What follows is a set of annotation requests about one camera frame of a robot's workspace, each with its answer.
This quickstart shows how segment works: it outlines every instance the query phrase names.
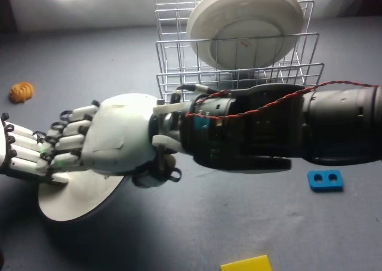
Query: table surface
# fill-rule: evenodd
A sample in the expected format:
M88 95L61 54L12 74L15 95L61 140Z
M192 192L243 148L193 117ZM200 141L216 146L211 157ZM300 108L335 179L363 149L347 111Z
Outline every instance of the table surface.
M322 81L380 84L382 18L314 21ZM24 35L0 39L0 111L47 130L66 109L121 93L158 96L155 28ZM9 104L12 84L36 94ZM229 174L177 155L182 181L156 189L131 183L86 220L44 219L34 184L0 177L0 248L5 270L219 270L267 254L274 271L381 270L379 162L342 167L344 192L313 193L302 159L290 171Z

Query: plate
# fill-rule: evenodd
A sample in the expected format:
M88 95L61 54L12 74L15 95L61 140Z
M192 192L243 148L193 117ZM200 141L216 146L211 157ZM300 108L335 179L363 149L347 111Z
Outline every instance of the plate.
M298 36L287 35L300 33L303 24L297 0L202 0L190 15L187 35L211 40L191 42L206 64L219 70L249 69L285 57L298 41Z
M120 189L128 177L105 178L94 171L70 172L65 186L41 183L38 204L42 213L54 221L69 221L88 215L110 201L110 196Z

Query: red wire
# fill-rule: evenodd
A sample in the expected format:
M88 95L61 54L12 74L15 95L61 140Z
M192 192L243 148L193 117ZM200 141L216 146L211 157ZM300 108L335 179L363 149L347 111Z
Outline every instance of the red wire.
M196 116L196 117L199 117L199 118L208 118L208 119L232 119L232 118L241 118L241 117L244 117L244 116L247 116L247 115L255 115L256 113L260 112L261 110L264 110L264 109L266 109L268 107L276 106L277 104L279 104L282 101L285 101L286 99L289 99L289 98L292 98L292 97L296 97L296 96L302 96L302 95L304 95L304 94L306 94L308 92L311 92L311 90L315 90L315 89L317 89L319 87L323 87L323 86L331 85L331 84L348 84L348 85L356 85L356 86L362 86L362 87L378 87L379 86L379 85L362 84L362 83L350 82L350 81L330 81L330 82L321 83L319 85L316 85L316 86L313 86L313 87L308 87L308 88L305 88L305 89L302 89L302 90L298 90L298 91L296 91L294 93L285 95L284 97L282 97L280 99L277 99L274 102L268 103L268 104L266 104L263 107L259 107L256 110L250 110L250 111L247 111L247 112L244 112L244 113L239 113L239 114L235 114L235 115L228 115L228 116L219 116L219 117L216 117L216 116L206 116L206 115L201 115L201 114L198 114L198 113L187 113L186 117ZM229 96L229 94L230 94L229 90L222 90L222 91L219 91L217 93L211 94L207 98L202 99L199 103L203 103L205 100L207 100L209 98L227 97L227 96Z

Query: yellow block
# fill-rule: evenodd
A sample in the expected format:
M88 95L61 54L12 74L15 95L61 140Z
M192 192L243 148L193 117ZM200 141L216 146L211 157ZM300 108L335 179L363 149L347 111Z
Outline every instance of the yellow block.
M221 265L221 271L272 271L267 255Z

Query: orange swirl object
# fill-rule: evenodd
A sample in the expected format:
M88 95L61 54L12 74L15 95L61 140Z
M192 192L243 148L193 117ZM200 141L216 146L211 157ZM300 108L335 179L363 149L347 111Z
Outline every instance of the orange swirl object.
M31 83L20 82L12 86L10 99L14 104L24 103L32 98L35 89Z

